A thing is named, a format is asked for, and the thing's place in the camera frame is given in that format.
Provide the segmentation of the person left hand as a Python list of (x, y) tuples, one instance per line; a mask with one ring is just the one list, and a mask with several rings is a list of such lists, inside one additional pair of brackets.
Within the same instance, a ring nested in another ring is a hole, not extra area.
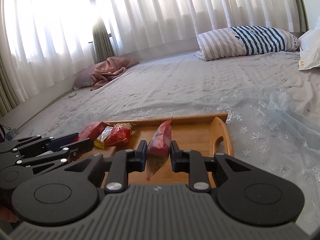
[(8, 223), (16, 223), (18, 221), (17, 216), (3, 206), (0, 206), (0, 220)]

